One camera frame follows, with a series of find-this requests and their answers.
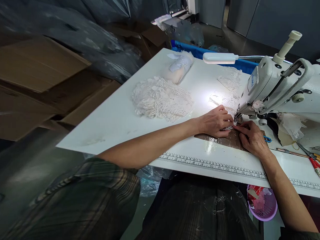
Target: pink basket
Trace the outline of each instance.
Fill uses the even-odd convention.
[[[258,220],[263,222],[267,222],[273,219],[273,217],[276,215],[278,210],[276,197],[274,196],[274,193],[271,188],[269,188],[269,191],[272,193],[272,195],[264,196],[265,203],[264,203],[264,211],[262,212],[256,212],[254,209],[252,209],[248,201],[248,206],[252,215],[255,216]]]

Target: right hand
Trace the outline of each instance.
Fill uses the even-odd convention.
[[[243,147],[256,157],[264,159],[272,154],[260,128],[253,121],[244,122],[240,126],[233,126],[233,128],[240,132],[239,137]]]

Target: table surface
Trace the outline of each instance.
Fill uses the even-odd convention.
[[[163,66],[168,65],[172,61],[172,59],[167,56],[169,53],[175,52],[162,49],[70,132],[57,147],[84,153],[99,154],[129,139],[181,123],[193,117],[198,117],[215,108],[217,104],[228,106],[234,106],[236,104],[234,101],[229,101],[233,93],[217,80],[219,76],[227,77],[229,70],[219,65],[205,64],[202,60],[195,58],[190,70],[179,84],[183,89],[192,92],[195,103],[193,110],[189,114],[174,123],[168,122],[165,119],[150,119],[145,116],[136,115],[135,107],[131,100],[134,87],[141,80],[160,75]],[[238,91],[242,92],[249,76],[250,75],[245,73],[241,74]],[[282,147],[269,127],[264,126],[261,127],[261,129],[265,131],[267,137],[273,140],[272,143],[268,144],[270,149],[276,149],[277,147],[286,148],[289,151],[304,154],[302,150],[294,150],[292,146]],[[272,151],[299,194],[320,197],[320,178],[314,172],[308,158],[275,150]],[[226,174],[230,166],[249,169],[252,172],[264,172],[260,161],[245,151],[190,137],[173,146],[167,151],[167,154],[188,156],[202,159],[203,161],[216,161],[219,166],[220,164],[221,166],[223,165],[222,167],[225,167],[226,170],[211,171],[174,162],[161,161],[161,159],[156,159],[150,165],[270,187],[268,181],[263,181],[259,178]]]

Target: gray wall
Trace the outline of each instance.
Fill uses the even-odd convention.
[[[257,4],[258,0],[232,0],[227,27],[246,37]]]
[[[259,0],[247,38],[280,49],[292,30],[302,33],[290,53],[320,58],[319,0]]]
[[[199,21],[222,28],[225,0],[199,0]]]

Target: white table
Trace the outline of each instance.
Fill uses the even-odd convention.
[[[180,83],[180,87],[192,92],[195,101],[194,109],[190,114],[175,123],[167,122],[165,119],[137,116],[131,101],[134,87],[143,79],[159,75],[162,66],[172,61],[167,57],[167,54],[172,52],[162,49],[69,133],[57,147],[99,154],[126,140],[208,112],[216,107],[216,104],[209,100],[212,96],[215,96],[218,103],[223,103],[223,98],[230,96],[229,90],[217,80],[219,76],[226,73],[226,69],[195,59]],[[242,73],[239,91],[243,89],[248,78],[248,74]],[[273,140],[269,145],[271,149],[282,148],[269,127],[265,126],[261,129]],[[287,146],[286,149],[296,151],[291,146]],[[320,178],[307,158],[272,151],[299,194],[320,197]],[[179,142],[151,165],[270,187],[269,182],[264,179],[265,173],[260,161],[252,154],[194,137]]]

